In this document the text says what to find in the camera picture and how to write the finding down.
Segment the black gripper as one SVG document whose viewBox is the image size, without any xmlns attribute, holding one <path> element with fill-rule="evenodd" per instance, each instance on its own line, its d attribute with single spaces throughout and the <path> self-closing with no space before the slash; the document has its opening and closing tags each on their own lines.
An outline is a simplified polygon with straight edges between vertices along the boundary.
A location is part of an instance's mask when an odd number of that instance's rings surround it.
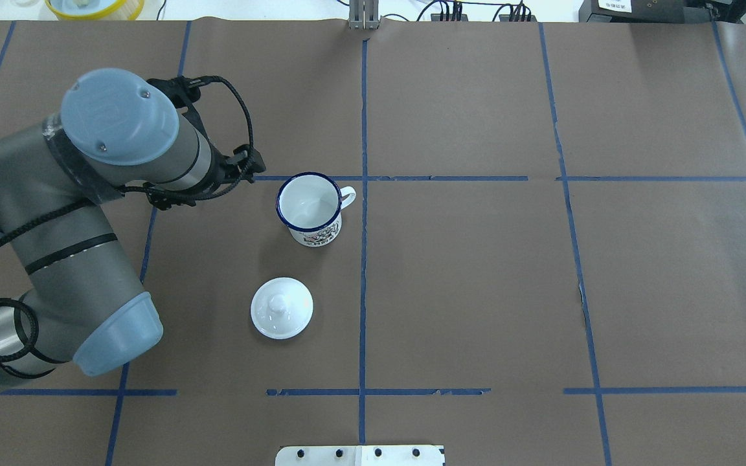
<svg viewBox="0 0 746 466">
<path fill-rule="evenodd" d="M 240 182 L 254 182 L 254 175 L 264 171 L 266 162 L 252 146 L 239 146 L 231 156 L 224 156 L 210 146 L 201 146 L 188 172 L 171 182 L 146 183 L 145 195 L 159 210 L 196 206 L 202 201 L 223 197 Z"/>
</svg>

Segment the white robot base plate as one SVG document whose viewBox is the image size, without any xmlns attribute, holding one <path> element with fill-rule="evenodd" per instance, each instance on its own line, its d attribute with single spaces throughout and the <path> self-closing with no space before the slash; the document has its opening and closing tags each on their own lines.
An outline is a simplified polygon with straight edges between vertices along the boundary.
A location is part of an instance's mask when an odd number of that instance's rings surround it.
<svg viewBox="0 0 746 466">
<path fill-rule="evenodd" d="M 445 465 L 438 445 L 321 445 L 279 449 L 275 465 Z"/>
</svg>

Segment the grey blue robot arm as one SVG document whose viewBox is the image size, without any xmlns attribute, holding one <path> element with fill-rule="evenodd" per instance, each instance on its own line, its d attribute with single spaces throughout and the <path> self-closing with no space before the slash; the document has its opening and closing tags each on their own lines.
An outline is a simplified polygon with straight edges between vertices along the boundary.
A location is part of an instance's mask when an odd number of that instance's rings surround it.
<svg viewBox="0 0 746 466">
<path fill-rule="evenodd" d="M 0 139 L 0 248 L 32 284 L 0 298 L 0 393 L 68 362 L 98 377 L 162 339 L 104 204 L 144 194 L 160 210 L 195 206 L 264 170 L 245 100 L 220 76 L 94 70 L 56 114 Z"/>
</svg>

